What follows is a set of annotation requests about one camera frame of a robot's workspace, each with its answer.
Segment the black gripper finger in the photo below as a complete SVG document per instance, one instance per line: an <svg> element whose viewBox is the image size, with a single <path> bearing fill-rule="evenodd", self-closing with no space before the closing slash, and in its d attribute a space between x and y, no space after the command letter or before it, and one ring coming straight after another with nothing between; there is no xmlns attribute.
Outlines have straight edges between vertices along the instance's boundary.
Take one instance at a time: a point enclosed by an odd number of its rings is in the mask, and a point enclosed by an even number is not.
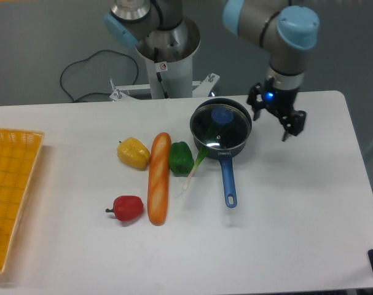
<svg viewBox="0 0 373 295"><path fill-rule="evenodd" d="M246 103L251 106L253 112L253 120L258 120L261 115L261 109L263 108L263 101L258 100L258 96L262 94L262 85L258 82L254 84L248 94Z"/></svg>
<svg viewBox="0 0 373 295"><path fill-rule="evenodd" d="M305 111L293 110L290 115L279 118L284 128L282 141L285 142L290 136L298 136L304 130L307 113Z"/></svg>

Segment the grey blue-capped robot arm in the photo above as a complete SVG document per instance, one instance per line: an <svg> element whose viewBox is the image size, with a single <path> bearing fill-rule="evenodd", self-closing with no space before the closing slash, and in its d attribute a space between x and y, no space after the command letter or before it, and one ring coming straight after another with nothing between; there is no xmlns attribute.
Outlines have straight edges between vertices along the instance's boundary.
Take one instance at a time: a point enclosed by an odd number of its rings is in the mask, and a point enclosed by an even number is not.
<svg viewBox="0 0 373 295"><path fill-rule="evenodd" d="M265 81L249 91L254 117L265 109L279 120L285 136L297 136L307 115L294 102L318 39L317 14L299 1L227 1L222 22L270 54ZM201 37L181 1L115 1L104 24L114 39L145 59L154 99L192 96L192 57Z"/></svg>

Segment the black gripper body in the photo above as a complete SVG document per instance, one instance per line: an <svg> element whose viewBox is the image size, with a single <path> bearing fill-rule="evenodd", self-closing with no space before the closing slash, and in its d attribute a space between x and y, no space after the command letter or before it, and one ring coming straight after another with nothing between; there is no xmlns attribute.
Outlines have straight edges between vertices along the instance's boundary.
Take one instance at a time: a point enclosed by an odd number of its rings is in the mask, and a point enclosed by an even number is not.
<svg viewBox="0 0 373 295"><path fill-rule="evenodd" d="M292 117L296 114L294 102L298 92L299 88L282 90L275 88L272 83L265 82L261 94L261 108L275 117Z"/></svg>

